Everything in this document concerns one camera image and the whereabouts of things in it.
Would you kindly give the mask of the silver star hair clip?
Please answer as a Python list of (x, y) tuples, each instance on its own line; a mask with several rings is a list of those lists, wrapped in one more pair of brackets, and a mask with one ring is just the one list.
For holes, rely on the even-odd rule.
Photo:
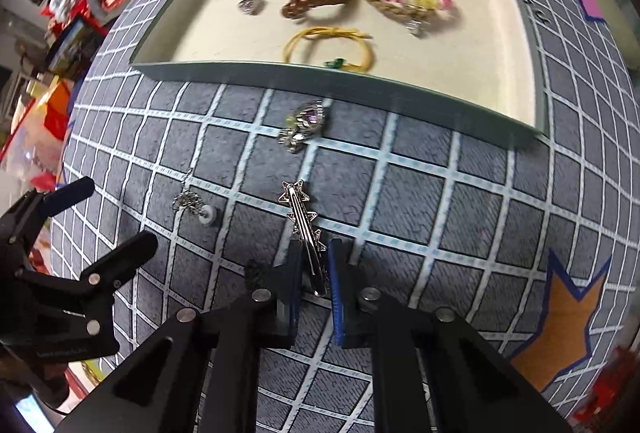
[(326, 268), (323, 263), (323, 253), (326, 246), (321, 242), (321, 231), (314, 228), (314, 220), (318, 213), (307, 208), (311, 201), (305, 192), (303, 179), (295, 182), (282, 182), (282, 193), (278, 201), (288, 206), (288, 219), (293, 224), (293, 233), (303, 243), (308, 261), (308, 278), (311, 289), (317, 297), (326, 294)]

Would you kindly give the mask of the cream jewelry tray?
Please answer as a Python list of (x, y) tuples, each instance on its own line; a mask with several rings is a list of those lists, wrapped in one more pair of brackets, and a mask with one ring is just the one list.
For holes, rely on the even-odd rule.
[(452, 0), (412, 26), (367, 0), (282, 15), (265, 0), (166, 0), (131, 56), (163, 81), (270, 86), (358, 102), (510, 147), (544, 129), (544, 79), (524, 0)]

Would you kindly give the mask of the clear plastic gift bags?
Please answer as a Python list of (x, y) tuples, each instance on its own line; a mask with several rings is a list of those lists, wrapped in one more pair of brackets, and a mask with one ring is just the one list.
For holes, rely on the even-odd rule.
[(53, 191), (62, 178), (61, 162), (70, 124), (73, 82), (55, 76), (48, 87), (36, 83), (1, 149), (1, 168), (39, 191)]

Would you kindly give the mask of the dark landscape box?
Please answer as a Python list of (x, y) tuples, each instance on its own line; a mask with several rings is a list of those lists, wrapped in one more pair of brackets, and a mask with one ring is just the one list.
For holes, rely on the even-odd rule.
[(66, 26), (49, 48), (46, 65), (49, 72), (77, 82), (88, 72), (104, 34), (81, 16)]

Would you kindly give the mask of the grey checked tablecloth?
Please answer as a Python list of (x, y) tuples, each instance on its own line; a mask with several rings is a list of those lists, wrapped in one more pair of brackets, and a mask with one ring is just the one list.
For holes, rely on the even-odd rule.
[[(308, 186), (324, 237), (344, 242), (370, 283), (417, 309), (447, 305), (498, 352), (536, 330), (549, 257), (596, 311), (587, 353), (544, 396), (562, 415), (586, 398), (639, 279), (639, 109), (622, 55), (578, 0), (524, 0), (544, 69), (549, 126), (510, 151), (395, 113), (333, 101), (329, 130), (289, 153), (277, 136), (303, 97), (234, 85), (155, 82), (129, 57), (165, 0), (133, 0), (81, 87), (64, 153), (96, 193), (51, 225), (52, 269), (77, 277), (141, 229), (153, 260), (118, 291), (127, 356), (186, 306), (208, 311), (244, 289), (250, 260), (283, 259), (285, 179)], [(218, 208), (202, 226), (172, 200), (191, 188)]]

